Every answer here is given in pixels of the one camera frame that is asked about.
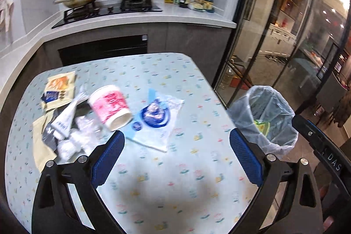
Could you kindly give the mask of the clear plastic bag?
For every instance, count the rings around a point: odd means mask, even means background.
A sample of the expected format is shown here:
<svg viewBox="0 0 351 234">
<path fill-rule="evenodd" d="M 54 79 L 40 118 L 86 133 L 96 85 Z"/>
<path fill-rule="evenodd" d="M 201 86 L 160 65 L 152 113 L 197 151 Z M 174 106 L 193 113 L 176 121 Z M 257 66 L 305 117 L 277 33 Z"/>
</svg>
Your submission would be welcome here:
<svg viewBox="0 0 351 234">
<path fill-rule="evenodd" d="M 68 138 L 57 145 L 58 155 L 64 162 L 79 152 L 89 156 L 102 142 L 102 125 L 93 113 L 76 117 L 74 123 L 75 128 L 70 129 Z"/>
</svg>

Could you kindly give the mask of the pink paper cup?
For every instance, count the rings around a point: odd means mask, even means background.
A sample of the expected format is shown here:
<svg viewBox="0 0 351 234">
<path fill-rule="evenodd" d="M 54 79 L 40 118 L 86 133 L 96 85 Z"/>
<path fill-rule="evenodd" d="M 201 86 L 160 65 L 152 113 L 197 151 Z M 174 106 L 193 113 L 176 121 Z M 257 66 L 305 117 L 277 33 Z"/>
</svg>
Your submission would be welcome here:
<svg viewBox="0 0 351 234">
<path fill-rule="evenodd" d="M 88 104 L 110 131 L 117 131 L 133 119 L 123 93 L 115 85 L 95 90 L 90 95 Z"/>
</svg>

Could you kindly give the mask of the green milk carton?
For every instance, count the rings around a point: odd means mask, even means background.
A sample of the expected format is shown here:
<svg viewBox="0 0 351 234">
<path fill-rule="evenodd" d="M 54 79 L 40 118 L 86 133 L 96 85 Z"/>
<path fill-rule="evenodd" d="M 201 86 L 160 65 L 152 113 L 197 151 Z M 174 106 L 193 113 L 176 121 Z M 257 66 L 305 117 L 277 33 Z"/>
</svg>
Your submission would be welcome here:
<svg viewBox="0 0 351 234">
<path fill-rule="evenodd" d="M 85 102 L 89 98 L 84 85 L 80 86 L 78 94 L 63 109 L 60 114 L 54 116 L 46 125 L 42 134 L 42 141 L 52 150 L 56 151 L 58 143 L 67 139 L 75 117 L 75 111 L 80 103 Z"/>
</svg>

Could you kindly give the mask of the blue white plastic wrapper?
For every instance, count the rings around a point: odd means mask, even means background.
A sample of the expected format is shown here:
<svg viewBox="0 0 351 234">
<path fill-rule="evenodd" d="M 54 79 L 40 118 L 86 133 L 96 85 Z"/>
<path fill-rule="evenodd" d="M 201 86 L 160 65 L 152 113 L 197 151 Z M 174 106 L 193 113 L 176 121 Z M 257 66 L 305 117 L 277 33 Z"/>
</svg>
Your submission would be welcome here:
<svg viewBox="0 0 351 234">
<path fill-rule="evenodd" d="M 137 108 L 124 128 L 125 138 L 166 153 L 184 100 L 149 89 L 147 105 Z"/>
</svg>

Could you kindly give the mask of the beige snack bag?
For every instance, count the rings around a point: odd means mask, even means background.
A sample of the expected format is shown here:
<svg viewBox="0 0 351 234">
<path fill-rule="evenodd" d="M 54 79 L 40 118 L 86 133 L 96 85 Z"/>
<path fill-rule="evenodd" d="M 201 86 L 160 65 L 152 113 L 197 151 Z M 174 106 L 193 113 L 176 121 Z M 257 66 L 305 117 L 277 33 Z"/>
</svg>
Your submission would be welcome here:
<svg viewBox="0 0 351 234">
<path fill-rule="evenodd" d="M 33 123 L 33 158 L 42 172 L 49 160 L 57 157 L 58 140 L 54 137 L 51 122 L 58 116 L 58 109 L 69 104 L 74 97 L 75 72 L 48 77 L 41 104 L 45 114 Z"/>
</svg>

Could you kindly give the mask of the trash bin with clear liner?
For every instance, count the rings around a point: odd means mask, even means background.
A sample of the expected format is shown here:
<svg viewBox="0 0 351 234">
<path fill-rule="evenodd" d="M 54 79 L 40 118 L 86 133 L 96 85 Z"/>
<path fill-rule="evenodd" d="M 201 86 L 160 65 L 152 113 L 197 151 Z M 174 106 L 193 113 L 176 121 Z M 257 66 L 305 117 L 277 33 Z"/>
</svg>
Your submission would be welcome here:
<svg viewBox="0 0 351 234">
<path fill-rule="evenodd" d="M 279 159 L 295 146 L 298 131 L 288 101 L 270 86 L 253 86 L 227 109 L 234 125 L 250 143 Z"/>
</svg>

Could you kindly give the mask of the floral tablecloth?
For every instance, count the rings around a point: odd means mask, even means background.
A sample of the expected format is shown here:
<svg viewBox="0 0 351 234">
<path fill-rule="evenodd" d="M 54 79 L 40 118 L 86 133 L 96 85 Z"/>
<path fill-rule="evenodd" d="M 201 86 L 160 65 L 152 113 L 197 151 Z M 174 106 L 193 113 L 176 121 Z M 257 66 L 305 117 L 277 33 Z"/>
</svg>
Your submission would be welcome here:
<svg viewBox="0 0 351 234">
<path fill-rule="evenodd" d="M 9 208 L 30 230 L 40 172 L 33 158 L 32 126 L 42 114 L 48 78 L 75 73 L 88 93 L 115 85 L 133 120 L 123 127 L 125 147 L 98 193 L 127 233 L 228 233 L 245 212 L 256 187 L 229 143 L 234 124 L 189 56 L 177 53 L 110 58 L 57 68 L 35 76 L 18 105 L 5 157 Z M 141 110 L 149 91 L 183 105 L 163 147 L 145 133 Z"/>
</svg>

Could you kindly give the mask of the built-in black oven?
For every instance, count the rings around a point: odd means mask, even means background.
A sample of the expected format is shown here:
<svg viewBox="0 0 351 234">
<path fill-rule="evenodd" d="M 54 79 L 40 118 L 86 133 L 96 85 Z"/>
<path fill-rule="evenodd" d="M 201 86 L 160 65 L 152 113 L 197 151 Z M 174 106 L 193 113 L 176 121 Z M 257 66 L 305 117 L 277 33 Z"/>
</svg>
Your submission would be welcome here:
<svg viewBox="0 0 351 234">
<path fill-rule="evenodd" d="M 148 53 L 148 36 L 133 35 L 90 41 L 58 50 L 63 66 Z"/>
</svg>

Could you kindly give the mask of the black framed glass door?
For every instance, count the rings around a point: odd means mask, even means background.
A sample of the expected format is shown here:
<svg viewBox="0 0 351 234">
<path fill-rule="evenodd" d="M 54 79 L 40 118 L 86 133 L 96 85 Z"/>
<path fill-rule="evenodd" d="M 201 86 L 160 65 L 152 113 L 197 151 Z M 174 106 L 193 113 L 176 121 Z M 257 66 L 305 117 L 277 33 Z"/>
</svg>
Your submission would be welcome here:
<svg viewBox="0 0 351 234">
<path fill-rule="evenodd" d="M 295 111 L 332 120 L 348 91 L 350 0 L 241 0 L 238 27 L 215 90 L 230 107 L 271 86 Z"/>
</svg>

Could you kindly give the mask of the black gas stove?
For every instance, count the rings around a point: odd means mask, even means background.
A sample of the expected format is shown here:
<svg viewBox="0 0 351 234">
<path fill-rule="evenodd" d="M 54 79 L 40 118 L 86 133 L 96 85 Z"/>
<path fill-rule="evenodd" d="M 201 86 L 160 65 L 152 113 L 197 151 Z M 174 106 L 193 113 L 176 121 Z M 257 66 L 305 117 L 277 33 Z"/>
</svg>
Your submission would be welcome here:
<svg viewBox="0 0 351 234">
<path fill-rule="evenodd" d="M 53 29 L 67 24 L 106 15 L 124 13 L 162 12 L 152 0 L 122 0 L 119 4 L 97 6 L 91 3 L 82 7 L 64 11 L 63 19 L 52 26 Z"/>
</svg>

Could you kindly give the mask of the teal lidded jars set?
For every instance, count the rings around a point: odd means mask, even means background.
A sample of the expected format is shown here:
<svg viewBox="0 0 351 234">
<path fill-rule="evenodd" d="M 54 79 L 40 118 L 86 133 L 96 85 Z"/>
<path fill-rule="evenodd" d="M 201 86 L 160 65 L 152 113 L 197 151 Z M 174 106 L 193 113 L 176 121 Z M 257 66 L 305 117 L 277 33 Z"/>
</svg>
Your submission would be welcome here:
<svg viewBox="0 0 351 234">
<path fill-rule="evenodd" d="M 214 13 L 213 0 L 193 0 L 191 7 L 196 11 Z"/>
</svg>

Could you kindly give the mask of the hanging pink cloth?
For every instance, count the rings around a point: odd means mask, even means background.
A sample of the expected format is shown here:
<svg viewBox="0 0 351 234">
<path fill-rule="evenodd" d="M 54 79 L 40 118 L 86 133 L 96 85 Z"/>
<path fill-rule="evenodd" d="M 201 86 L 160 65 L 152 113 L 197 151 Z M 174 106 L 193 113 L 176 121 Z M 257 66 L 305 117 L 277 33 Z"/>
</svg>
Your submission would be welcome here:
<svg viewBox="0 0 351 234">
<path fill-rule="evenodd" d="M 5 28 L 5 32 L 9 31 L 10 21 L 11 21 L 11 10 L 13 6 L 13 0 L 1 0 L 1 27 Z"/>
</svg>

